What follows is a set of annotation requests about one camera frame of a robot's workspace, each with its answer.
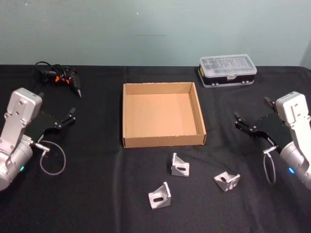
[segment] clear plastic lid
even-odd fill
[[[202,57],[200,65],[208,78],[226,76],[234,79],[238,75],[254,75],[257,69],[246,54]]]

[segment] blue led light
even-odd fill
[[[292,169],[291,167],[289,167],[288,168],[288,170],[290,171],[290,173],[292,173],[292,174],[295,174],[296,172],[295,172],[295,170],[294,169]]]

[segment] metal bracket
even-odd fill
[[[177,153],[173,154],[172,159],[172,176],[183,176],[183,177],[189,177],[189,163],[184,162],[181,160]]]
[[[223,172],[221,174],[219,174],[218,176],[214,177],[214,181],[219,185],[219,187],[224,191],[228,191],[231,190],[232,188],[234,188],[235,186],[237,186],[239,179],[240,179],[240,175],[230,175],[228,174],[228,172]]]
[[[158,188],[156,191],[149,193],[149,202],[151,205],[151,208],[158,209],[165,206],[169,206],[171,204],[171,192],[169,189],[169,186],[166,182],[163,183],[163,185]]]

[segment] power cord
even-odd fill
[[[41,167],[42,171],[44,171],[46,174],[51,175],[51,176],[57,176],[57,175],[59,175],[60,173],[62,173],[62,172],[65,170],[65,167],[66,167],[66,155],[65,155],[65,152],[63,151],[63,149],[62,149],[58,144],[56,144],[56,143],[54,143],[54,142],[46,141],[46,140],[42,140],[41,142],[53,144],[53,145],[57,146],[57,147],[61,150],[61,152],[62,152],[62,154],[63,154],[63,156],[64,156],[64,165],[63,165],[63,168],[62,168],[59,172],[57,172],[57,173],[50,173],[50,172],[48,172],[48,171],[43,167],[42,161],[43,161],[43,157],[44,157],[46,154],[43,154],[43,155],[41,156],[41,158],[40,158],[40,167]]]

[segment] cable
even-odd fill
[[[272,164],[272,170],[273,170],[273,181],[272,182],[269,179],[267,168],[266,168],[266,156],[268,156],[268,158],[270,159],[271,164]],[[276,183],[276,168],[274,166],[274,162],[273,162],[272,156],[270,154],[264,154],[264,156],[263,156],[263,168],[264,168],[264,172],[266,173],[267,181],[269,182],[269,184],[274,185]]]
[[[51,176],[59,175],[60,173],[62,173],[62,172],[65,170],[65,167],[66,167],[66,155],[65,155],[65,152],[63,151],[63,149],[62,149],[59,145],[57,145],[57,144],[54,143],[54,142],[45,141],[45,140],[42,140],[41,142],[51,143],[51,144],[57,146],[57,147],[61,150],[61,152],[63,153],[63,156],[64,156],[64,165],[63,165],[63,168],[62,168],[59,172],[57,172],[57,173],[50,173],[50,172],[48,172],[46,169],[44,169],[44,167],[43,167],[43,165],[42,165],[42,160],[43,160],[44,155],[41,156],[41,158],[40,158],[40,167],[41,167],[41,169],[42,169],[46,174],[51,175]]]
[[[71,69],[71,68],[68,68],[68,67],[63,67],[62,65],[60,64],[55,64],[55,65],[51,65],[50,63],[48,62],[45,62],[45,61],[40,61],[40,62],[37,62],[35,64],[35,70],[37,72],[40,72],[40,69],[38,68],[38,65],[47,65],[48,66],[48,69],[47,70],[44,70],[44,75],[43,75],[43,78],[42,78],[42,81],[44,83],[46,83],[49,79],[47,79],[47,76],[48,76],[48,73],[50,71],[54,71],[56,72],[56,74],[61,78],[61,79],[64,79],[65,81],[69,81],[70,80],[70,77],[74,74],[74,70]],[[66,74],[66,71],[71,71],[71,74],[68,76]]]

